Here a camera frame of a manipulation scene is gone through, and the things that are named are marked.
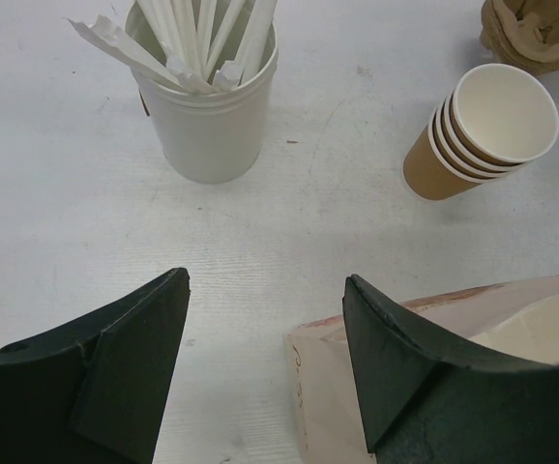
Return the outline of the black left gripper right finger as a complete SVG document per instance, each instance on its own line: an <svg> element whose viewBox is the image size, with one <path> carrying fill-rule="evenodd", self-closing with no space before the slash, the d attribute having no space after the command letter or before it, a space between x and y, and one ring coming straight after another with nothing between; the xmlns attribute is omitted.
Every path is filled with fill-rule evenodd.
<svg viewBox="0 0 559 464"><path fill-rule="evenodd" d="M367 449L381 463L559 463L559 365L483 347L358 275L343 319Z"/></svg>

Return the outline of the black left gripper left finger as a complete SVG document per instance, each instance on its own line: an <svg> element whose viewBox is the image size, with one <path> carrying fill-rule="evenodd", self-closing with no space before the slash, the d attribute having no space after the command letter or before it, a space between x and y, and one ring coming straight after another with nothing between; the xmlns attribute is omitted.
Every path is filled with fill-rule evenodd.
<svg viewBox="0 0 559 464"><path fill-rule="evenodd" d="M0 349L0 463L149 463L185 327L177 268Z"/></svg>

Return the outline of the printed paper takeout bag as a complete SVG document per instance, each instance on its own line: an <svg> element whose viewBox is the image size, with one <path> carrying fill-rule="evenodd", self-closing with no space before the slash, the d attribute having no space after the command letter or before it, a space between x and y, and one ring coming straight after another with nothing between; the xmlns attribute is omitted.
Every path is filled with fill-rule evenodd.
<svg viewBox="0 0 559 464"><path fill-rule="evenodd" d="M559 275L405 303L352 275L285 342L306 463L559 463Z"/></svg>

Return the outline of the brown cardboard cup carrier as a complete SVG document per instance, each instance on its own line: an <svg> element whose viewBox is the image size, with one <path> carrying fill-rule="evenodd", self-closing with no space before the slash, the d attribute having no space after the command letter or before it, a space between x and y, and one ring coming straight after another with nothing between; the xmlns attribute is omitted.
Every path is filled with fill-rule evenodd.
<svg viewBox="0 0 559 464"><path fill-rule="evenodd" d="M534 76L559 71L559 0L485 1L480 42L497 62Z"/></svg>

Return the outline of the white cylindrical straw holder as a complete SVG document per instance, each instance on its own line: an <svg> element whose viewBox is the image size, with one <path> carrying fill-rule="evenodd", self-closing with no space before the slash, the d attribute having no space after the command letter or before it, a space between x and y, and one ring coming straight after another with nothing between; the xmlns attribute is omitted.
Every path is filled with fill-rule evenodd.
<svg viewBox="0 0 559 464"><path fill-rule="evenodd" d="M169 71L182 71L189 92L132 75L171 166L202 184L220 184L243 175L262 147L271 84L279 44L269 29L258 73L245 84L235 62L255 1L216 1L216 12L204 81L182 58ZM125 23L126 32L166 66L163 50L137 2Z"/></svg>

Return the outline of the stack of brown paper cups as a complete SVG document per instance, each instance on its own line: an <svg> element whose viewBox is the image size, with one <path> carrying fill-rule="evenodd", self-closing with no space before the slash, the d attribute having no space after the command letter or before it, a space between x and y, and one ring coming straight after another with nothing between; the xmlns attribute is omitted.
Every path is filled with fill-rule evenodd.
<svg viewBox="0 0 559 464"><path fill-rule="evenodd" d="M404 180L424 199L451 198L541 158L558 134L558 109L536 77L480 65L433 112L405 157Z"/></svg>

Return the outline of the white wrapped straw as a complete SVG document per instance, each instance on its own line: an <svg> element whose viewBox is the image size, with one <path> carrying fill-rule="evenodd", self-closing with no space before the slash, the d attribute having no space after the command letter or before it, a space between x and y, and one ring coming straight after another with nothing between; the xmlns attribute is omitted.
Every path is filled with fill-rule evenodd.
<svg viewBox="0 0 559 464"><path fill-rule="evenodd" d="M208 79L206 66L216 12L216 1L197 1L198 13L194 13L194 1L172 2L179 37L184 51L183 60L204 81Z"/></svg>
<svg viewBox="0 0 559 464"><path fill-rule="evenodd" d="M129 36L124 29L104 15L98 15L92 25L67 19L77 34L133 71L160 85L179 92L189 92L165 65Z"/></svg>
<svg viewBox="0 0 559 464"><path fill-rule="evenodd" d="M252 79L260 69L262 53L277 3L277 0L257 0L254 2L235 57L235 62L242 71L242 84Z"/></svg>
<svg viewBox="0 0 559 464"><path fill-rule="evenodd" d="M175 60L184 54L172 3L168 0L137 0L137 4L163 50L166 66L171 69Z"/></svg>

